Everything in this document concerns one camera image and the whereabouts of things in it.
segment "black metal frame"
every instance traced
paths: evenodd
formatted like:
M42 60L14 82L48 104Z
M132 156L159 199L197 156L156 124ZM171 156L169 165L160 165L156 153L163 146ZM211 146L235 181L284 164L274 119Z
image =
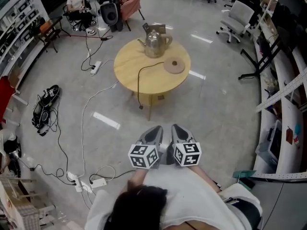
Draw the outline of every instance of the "black metal frame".
M140 15L141 15L141 17L143 18L143 20L145 20L144 16L143 16L142 13L141 13L141 10L139 10L139 12L140 12ZM129 24L128 24L128 20L126 20L125 22L126 22L126 25L127 25L128 29L129 29L129 31L131 32L131 28L130 28L130 26L129 26Z
M262 73L267 66L272 62L272 60L275 58L275 56L279 53L279 51L282 49L282 46L278 46L277 49L275 49L275 51L272 53L272 51L274 50L274 48L277 46L277 44L279 43L280 38L278 37L275 42L273 43L273 45L270 47L270 53L263 55L261 60L256 63L252 57L250 57L250 55L244 50L242 49L240 54L244 54L247 56L247 58L251 61L251 63L254 65L254 67L256 68L256 71L254 73L249 73L249 74L243 74L241 75L238 79L241 80L242 78L246 78L246 77L260 77L260 73ZM264 60L268 58L268 60L263 64L263 66L260 68L260 65L264 62Z

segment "stainless steel kettle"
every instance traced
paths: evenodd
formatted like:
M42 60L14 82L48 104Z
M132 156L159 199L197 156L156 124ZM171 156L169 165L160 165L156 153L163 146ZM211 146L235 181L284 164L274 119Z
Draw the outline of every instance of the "stainless steel kettle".
M173 37L168 34L159 34L155 30L147 34L146 41L143 43L138 39L140 44L145 48L145 55L150 58L161 57L168 46L172 43Z

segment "desk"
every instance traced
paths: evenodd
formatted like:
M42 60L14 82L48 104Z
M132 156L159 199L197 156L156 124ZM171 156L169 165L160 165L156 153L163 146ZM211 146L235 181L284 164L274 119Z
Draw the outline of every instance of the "desk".
M49 44L52 44L54 50L57 52L54 43L53 43L53 39L55 39L57 36L59 37L59 33L61 31L65 32L67 35L71 36L68 32L66 32L65 30L63 30L62 28L62 24L61 24L61 20L63 19L62 16L54 18L49 20L50 21L50 26L44 31L44 32L40 32L38 35L36 35L36 38L38 38L40 41L42 41L44 43L44 48L47 52L46 47ZM54 27L59 23L60 25L60 29L55 29Z
M149 58L144 54L144 48L140 42L135 39L123 46L114 61L114 73L118 81L137 97L139 70L165 61L169 57L181 57L185 63L182 73L168 73L163 64L144 69L140 73L139 96L141 104L149 107L148 121L151 117L152 105L164 100L169 91L179 86L187 78L191 68L189 54L180 43L173 41L163 56Z

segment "glossy floor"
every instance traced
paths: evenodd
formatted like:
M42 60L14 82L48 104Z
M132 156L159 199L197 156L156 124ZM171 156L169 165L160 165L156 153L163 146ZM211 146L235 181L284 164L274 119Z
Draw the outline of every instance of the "glossy floor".
M146 22L165 23L167 32L179 41L191 57L191 74L178 88L171 92L165 102L152 111L147 121L147 110L140 110L130 91L121 84L104 91L91 99L83 121L83 143L85 176L81 181L89 185L89 175L104 165L112 165L119 175L131 169L127 158L128 150L140 134L155 125L165 130L163 146L169 141L170 128L174 123L190 129L201 143L200 166L223 187L234 182L233 171L251 168L258 141L259 117L255 107L259 103L259 82L257 79L238 81L238 76L253 71L252 66L240 54L244 48L253 54L253 44L247 37L241 44L235 41L227 44L226 35L216 35L221 26L221 10L228 0L208 3L205 0L141 0L142 13ZM144 21L135 13L122 32L109 33L114 37L102 44L92 57L106 61L130 40L144 36ZM99 17L100 34L107 26ZM65 28L72 34L69 25ZM100 45L99 39L87 39L91 52ZM21 126L17 129L23 149L22 160L28 166L42 164L46 173L56 173L57 168L65 170L66 158L58 147L57 133L49 131L45 137L37 134L31 124L33 105L37 95L45 88L58 84L61 89L59 124L62 148L69 157L68 171L75 175L83 173L81 146L82 110L88 99L99 90L110 87L117 81L113 62L106 63L95 76L81 71L81 63L87 57L85 38L61 36L55 41L56 53L51 47L42 52L25 78L20 90L21 96L29 102L27 107L18 105ZM23 176L28 169L23 167ZM104 168L103 175L112 175ZM74 220L84 225L88 213L81 193L73 186L62 184L52 176L45 176L40 168L34 172L49 191L50 198L61 211L61 220ZM129 174L114 179L104 187L117 195L125 185ZM90 205L84 192L86 202Z

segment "pink chair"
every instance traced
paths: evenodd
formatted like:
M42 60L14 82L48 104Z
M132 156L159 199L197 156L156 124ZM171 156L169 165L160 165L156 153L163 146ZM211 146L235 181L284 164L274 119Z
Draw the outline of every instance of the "pink chair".
M121 17L126 22L129 31L131 31L127 19L132 16L137 10L140 12L143 20L144 16L141 13L141 0L122 0L124 3L120 7Z

